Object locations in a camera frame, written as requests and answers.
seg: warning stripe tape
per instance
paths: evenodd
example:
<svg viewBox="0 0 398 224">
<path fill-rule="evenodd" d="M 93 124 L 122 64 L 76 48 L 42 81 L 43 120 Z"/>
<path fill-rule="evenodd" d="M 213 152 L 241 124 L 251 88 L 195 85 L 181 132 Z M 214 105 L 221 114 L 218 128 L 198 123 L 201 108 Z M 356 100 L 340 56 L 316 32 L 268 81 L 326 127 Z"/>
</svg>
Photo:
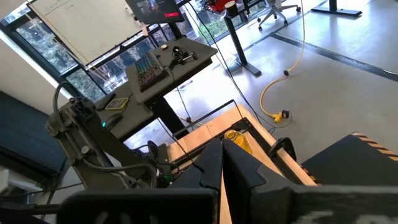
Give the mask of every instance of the warning stripe tape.
<svg viewBox="0 0 398 224">
<path fill-rule="evenodd" d="M 379 152 L 381 152 L 381 153 L 385 154 L 386 156 L 388 156 L 388 158 L 392 159 L 393 161 L 397 161 L 398 162 L 398 155 L 397 154 L 395 154 L 394 152 L 386 149 L 384 146 L 382 146 L 379 143 L 373 141 L 372 139 L 368 138 L 363 133 L 355 132 L 355 133 L 352 133 L 351 135 L 358 137 L 360 140 L 366 142 L 371 147 L 376 148 Z"/>
<path fill-rule="evenodd" d="M 317 181 L 317 179 L 316 179 L 313 175 L 311 175 L 311 174 L 309 173 L 309 171 L 308 171 L 306 168 L 304 168 L 304 167 L 301 166 L 301 165 L 300 165 L 300 167 L 301 167 L 301 169 L 303 169 L 304 172 L 314 181 L 314 183 L 316 183 L 317 185 L 321 185 L 321 184 Z"/>
</svg>

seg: whiteboard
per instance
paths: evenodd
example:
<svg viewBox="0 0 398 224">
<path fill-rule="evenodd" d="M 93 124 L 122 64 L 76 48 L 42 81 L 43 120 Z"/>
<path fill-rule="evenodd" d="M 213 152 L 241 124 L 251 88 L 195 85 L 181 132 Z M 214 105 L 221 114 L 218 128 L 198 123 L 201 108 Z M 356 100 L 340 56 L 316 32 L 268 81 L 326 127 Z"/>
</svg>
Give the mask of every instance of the whiteboard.
<svg viewBox="0 0 398 224">
<path fill-rule="evenodd" d="M 30 7 L 85 64 L 142 30 L 125 0 L 37 0 Z"/>
</svg>

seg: concrete floor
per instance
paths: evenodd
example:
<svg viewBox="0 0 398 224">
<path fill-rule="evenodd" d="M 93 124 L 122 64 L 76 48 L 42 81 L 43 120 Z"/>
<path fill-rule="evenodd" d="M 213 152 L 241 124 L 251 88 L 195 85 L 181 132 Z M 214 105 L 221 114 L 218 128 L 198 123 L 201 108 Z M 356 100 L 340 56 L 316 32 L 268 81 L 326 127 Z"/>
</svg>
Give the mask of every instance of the concrete floor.
<svg viewBox="0 0 398 224">
<path fill-rule="evenodd" d="M 296 0 L 287 0 L 284 4 L 295 2 Z M 305 7 L 305 11 L 319 3 L 320 1 L 306 1 L 308 7 Z M 305 16 L 307 41 L 338 54 L 398 72 L 395 55 L 398 50 L 395 35 L 398 34 L 395 25 L 398 14 L 392 12 L 398 7 L 398 2 L 355 0 L 349 4 L 343 1 L 340 3 L 339 7 L 360 9 L 363 15 L 358 19 L 350 19 L 310 12 Z M 299 16 L 294 9 L 285 13 L 288 20 Z M 257 42 L 282 27 L 281 20 L 267 21 L 262 33 L 257 30 L 257 25 L 251 24 L 252 22 L 242 27 L 238 35 L 243 47 L 248 48 L 245 51 L 248 61 L 262 71 L 262 76 L 255 78 L 243 68 L 236 70 L 233 76 L 250 104 L 265 117 L 259 107 L 262 89 L 295 63 L 301 48 L 272 37 Z M 302 40 L 301 30 L 300 19 L 282 29 L 279 34 Z M 224 55 L 234 53 L 229 37 L 219 41 L 218 45 Z M 217 66 L 216 58 L 213 61 L 213 65 L 180 86 L 193 119 L 204 116 L 230 99 L 243 103 L 227 74 Z M 398 153 L 398 138 L 395 137 L 398 126 L 397 82 L 308 51 L 304 52 L 301 63 L 290 74 L 287 79 L 269 89 L 263 103 L 273 113 L 280 110 L 293 112 L 292 123 L 286 128 L 277 129 L 274 137 L 278 139 L 287 136 L 292 139 L 298 162 L 307 160 L 353 131 L 360 131 Z M 165 97 L 178 115 L 187 116 L 176 91 Z M 148 140 L 157 144 L 172 143 L 159 122 L 154 121 L 125 144 L 135 148 Z M 76 174 L 70 170 L 62 185 L 78 182 L 76 177 L 71 177 L 73 175 Z M 61 202 L 71 192 L 79 190 L 81 186 L 56 192 L 52 203 Z M 48 222 L 53 222 L 53 219 L 54 216 L 46 217 Z"/>
</svg>

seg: office chair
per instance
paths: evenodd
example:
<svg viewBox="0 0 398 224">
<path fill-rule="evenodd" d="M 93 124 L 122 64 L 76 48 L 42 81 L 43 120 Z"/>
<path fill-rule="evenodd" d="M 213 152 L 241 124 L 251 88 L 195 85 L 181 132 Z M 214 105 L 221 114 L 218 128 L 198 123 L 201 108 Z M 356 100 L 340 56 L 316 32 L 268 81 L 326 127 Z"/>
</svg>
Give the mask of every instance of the office chair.
<svg viewBox="0 0 398 224">
<path fill-rule="evenodd" d="M 266 12 L 268 12 L 268 15 L 263 20 L 261 20 L 260 17 L 257 18 L 257 21 L 260 23 L 259 24 L 259 31 L 262 31 L 261 24 L 263 22 L 265 22 L 271 15 L 274 15 L 275 19 L 277 19 L 277 15 L 279 15 L 282 18 L 284 18 L 285 26 L 287 26 L 288 23 L 287 23 L 286 17 L 282 14 L 282 10 L 296 7 L 296 11 L 297 12 L 301 11 L 301 7 L 299 7 L 298 5 L 282 6 L 282 7 L 278 8 L 276 6 L 276 0 L 264 0 L 264 2 L 266 3 L 266 6 L 269 7 L 266 10 Z"/>
</svg>

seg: monitor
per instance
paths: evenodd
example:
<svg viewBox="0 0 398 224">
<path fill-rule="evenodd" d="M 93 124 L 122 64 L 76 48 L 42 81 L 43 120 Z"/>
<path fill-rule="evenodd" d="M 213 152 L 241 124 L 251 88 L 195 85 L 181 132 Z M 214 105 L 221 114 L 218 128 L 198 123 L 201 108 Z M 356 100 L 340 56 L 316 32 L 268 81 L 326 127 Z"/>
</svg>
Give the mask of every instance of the monitor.
<svg viewBox="0 0 398 224">
<path fill-rule="evenodd" d="M 126 0 L 139 22 L 145 24 L 183 22 L 174 0 Z"/>
</svg>

